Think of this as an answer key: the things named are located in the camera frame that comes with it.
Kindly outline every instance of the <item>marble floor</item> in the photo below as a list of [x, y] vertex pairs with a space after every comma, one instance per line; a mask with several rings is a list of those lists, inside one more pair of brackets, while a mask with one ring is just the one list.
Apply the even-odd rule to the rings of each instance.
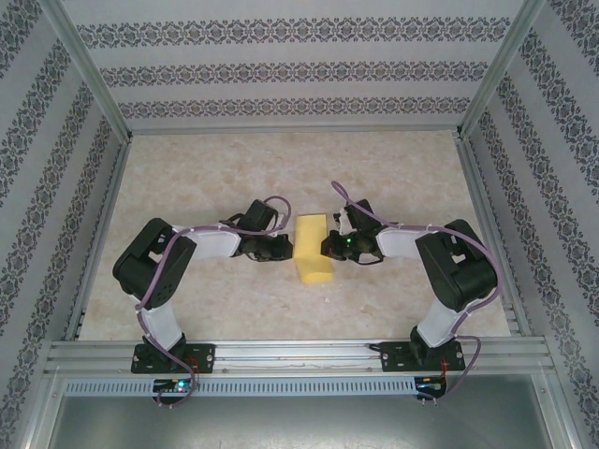
[[[135, 137], [80, 338], [141, 338], [133, 302], [111, 269], [148, 220], [213, 224], [271, 195], [288, 198], [294, 214], [331, 214], [343, 206], [331, 180], [391, 221], [463, 218], [478, 229], [449, 131]], [[292, 260], [195, 261], [173, 307], [191, 340], [377, 339], [407, 337], [434, 299], [417, 260], [333, 261], [333, 270], [333, 282], [310, 285]], [[501, 302], [475, 312], [461, 330], [508, 336]]]

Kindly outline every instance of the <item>yellow block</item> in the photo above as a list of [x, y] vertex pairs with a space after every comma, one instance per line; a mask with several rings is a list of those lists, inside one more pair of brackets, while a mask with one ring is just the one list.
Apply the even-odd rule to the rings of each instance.
[[300, 215], [296, 218], [293, 260], [302, 282], [324, 283], [333, 280], [330, 259], [320, 254], [320, 245], [326, 238], [327, 215]]

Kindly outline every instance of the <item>enclosure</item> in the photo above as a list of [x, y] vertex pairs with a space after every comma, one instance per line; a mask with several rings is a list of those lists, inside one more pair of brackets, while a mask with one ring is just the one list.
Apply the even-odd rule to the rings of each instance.
[[[599, 447], [597, 6], [1, 0], [0, 446]], [[460, 391], [422, 406], [433, 373], [369, 349], [435, 300], [420, 261], [308, 285], [232, 257], [194, 261], [171, 301], [213, 371], [158, 409], [165, 376], [130, 372], [124, 248], [153, 217], [272, 195], [294, 241], [343, 206], [333, 180], [391, 221], [465, 219], [499, 261]]]

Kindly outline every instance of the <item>wall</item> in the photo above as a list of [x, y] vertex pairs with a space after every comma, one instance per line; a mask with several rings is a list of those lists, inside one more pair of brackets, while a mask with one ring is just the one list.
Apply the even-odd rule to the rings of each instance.
[[0, 0], [0, 448], [79, 292], [121, 142], [39, 4]]
[[471, 135], [533, 331], [599, 447], [599, 15], [547, 2]]
[[65, 0], [134, 131], [456, 126], [522, 0]]

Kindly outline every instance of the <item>purple cable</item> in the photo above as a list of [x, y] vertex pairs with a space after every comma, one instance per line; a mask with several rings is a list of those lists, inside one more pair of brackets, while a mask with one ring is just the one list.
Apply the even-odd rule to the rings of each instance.
[[475, 354], [472, 357], [472, 360], [470, 360], [470, 363], [468, 364], [468, 366], [466, 367], [466, 369], [464, 370], [464, 372], [461, 374], [461, 376], [459, 377], [459, 379], [456, 381], [456, 383], [454, 384], [454, 386], [451, 387], [451, 389], [444, 395], [447, 396], [448, 393], [452, 393], [454, 392], [463, 382], [463, 380], [465, 379], [466, 375], [468, 374], [468, 372], [472, 369], [472, 367], [475, 365], [475, 361], [478, 359], [478, 356], [480, 354], [480, 349], [482, 346], [482, 342], [480, 340], [480, 338], [475, 337], [475, 336], [471, 336], [471, 335], [462, 335], [462, 336], [456, 336], [456, 332], [458, 331], [458, 328], [461, 326], [461, 324], [464, 322], [464, 320], [470, 315], [470, 313], [472, 311], [476, 311], [478, 309], [480, 309], [481, 307], [485, 307], [486, 305], [490, 304], [493, 299], [495, 299], [496, 297], [498, 297], [502, 291], [503, 291], [503, 285], [504, 285], [504, 275], [499, 267], [499, 263], [497, 262], [497, 259], [495, 259], [495, 257], [493, 256], [493, 254], [490, 253], [490, 251], [485, 248], [483, 245], [481, 245], [480, 243], [478, 243], [476, 240], [471, 239], [470, 237], [462, 234], [459, 231], [454, 231], [453, 229], [447, 229], [446, 227], [442, 227], [442, 226], [423, 226], [423, 225], [407, 225], [407, 224], [395, 224], [392, 222], [389, 222], [387, 220], [385, 220], [384, 218], [379, 217], [378, 215], [376, 215], [373, 212], [370, 212], [369, 210], [366, 210], [364, 208], [362, 208], [356, 201], [354, 201], [352, 198], [349, 197], [349, 194], [347, 193], [347, 191], [343, 188], [342, 185], [340, 185], [337, 181], [332, 181], [331, 185], [333, 186], [333, 189], [335, 189], [335, 191], [342, 196], [342, 198], [348, 203], [351, 204], [352, 206], [354, 206], [356, 209], [364, 212], [366, 215], [368, 215], [371, 218], [374, 218], [374, 220], [376, 220], [377, 222], [379, 222], [381, 225], [385, 225], [388, 227], [392, 227], [395, 229], [405, 229], [406, 231], [437, 231], [437, 232], [445, 232], [446, 234], [450, 234], [454, 237], [457, 237], [458, 239], [462, 239], [467, 241], [468, 243], [470, 243], [471, 245], [473, 245], [475, 248], [477, 248], [478, 251], [480, 251], [483, 255], [485, 255], [485, 257], [487, 257], [487, 260], [489, 260], [490, 264], [493, 266], [493, 269], [495, 270], [495, 275], [497, 276], [497, 287], [495, 287], [495, 290], [493, 291], [493, 293], [484, 301], [480, 302], [479, 304], [476, 304], [470, 308], [466, 309], [466, 313], [463, 314], [458, 321], [456, 322], [456, 324], [451, 328], [451, 334], [456, 337], [456, 339], [460, 340], [460, 339], [465, 339], [465, 340], [476, 340], [476, 351]]
[[[187, 389], [187, 393], [185, 394], [185, 396], [183, 396], [177, 402], [175, 402], [173, 404], [169, 404], [168, 407], [170, 409], [173, 409], [175, 407], [178, 407], [178, 406], [182, 405], [189, 398], [191, 398], [191, 395], [196, 390], [196, 386], [197, 386], [196, 374], [194, 373], [194, 371], [191, 369], [191, 367], [189, 365], [187, 365], [181, 359], [175, 357], [173, 354], [171, 354], [168, 351], [167, 348], [165, 348], [160, 343], [158, 343], [158, 341], [156, 341], [156, 339], [152, 336], [152, 333], [150, 332], [150, 329], [147, 327], [147, 325], [143, 321], [143, 316], [141, 315], [141, 311], [143, 310], [143, 308], [145, 307], [145, 305], [150, 300], [150, 297], [152, 296], [153, 290], [156, 287], [156, 284], [158, 283], [158, 280], [160, 279], [160, 275], [162, 274], [162, 271], [163, 271], [163, 269], [165, 267], [168, 255], [170, 254], [170, 251], [172, 250], [172, 247], [175, 244], [175, 242], [180, 237], [184, 236], [185, 234], [189, 234], [190, 232], [195, 232], [195, 231], [225, 231], [225, 232], [233, 232], [233, 233], [236, 233], [236, 234], [243, 234], [243, 235], [248, 235], [248, 236], [267, 236], [267, 235], [272, 234], [274, 232], [282, 231], [287, 226], [287, 223], [289, 222], [289, 218], [291, 217], [291, 204], [289, 203], [289, 201], [287, 201], [287, 199], [283, 198], [282, 196], [278, 196], [278, 195], [269, 196], [268, 198], [266, 198], [264, 200], [264, 202], [268, 203], [269, 201], [272, 201], [273, 199], [279, 199], [279, 200], [283, 201], [285, 203], [285, 205], [287, 206], [287, 214], [284, 215], [283, 219], [281, 220], [281, 223], [278, 226], [275, 226], [273, 229], [269, 229], [267, 231], [246, 231], [244, 229], [236, 229], [236, 228], [233, 228], [233, 227], [229, 227], [229, 226], [227, 226], [225, 224], [222, 224], [222, 225], [201, 225], [201, 226], [194, 226], [194, 227], [186, 227], [185, 229], [182, 229], [177, 234], [175, 234], [168, 241], [167, 248], [165, 248], [165, 251], [162, 253], [162, 258], [160, 259], [160, 262], [158, 262], [158, 267], [156, 267], [156, 272], [154, 273], [152, 281], [150, 282], [150, 285], [148, 286], [148, 290], [146, 290], [146, 293], [143, 296], [143, 298], [141, 299], [141, 301], [139, 302], [139, 304], [136, 304], [136, 306], [135, 306], [136, 314], [138, 316], [138, 322], [139, 322], [139, 325], [141, 326], [141, 329], [143, 330], [143, 333], [146, 336], [146, 339], [148, 339], [148, 341], [158, 351], [160, 351], [162, 354], [164, 354], [170, 360], [172, 360], [173, 362], [175, 362], [177, 365], [183, 367], [187, 372], [189, 372], [189, 375], [191, 376], [190, 377], [191, 384], [189, 385], [189, 388]], [[158, 392], [158, 396], [156, 397], [156, 402], [158, 403], [159, 407], [162, 407], [164, 405], [164, 403], [160, 400], [162, 398], [162, 394], [163, 394], [163, 390], [161, 390], [160, 392]]]

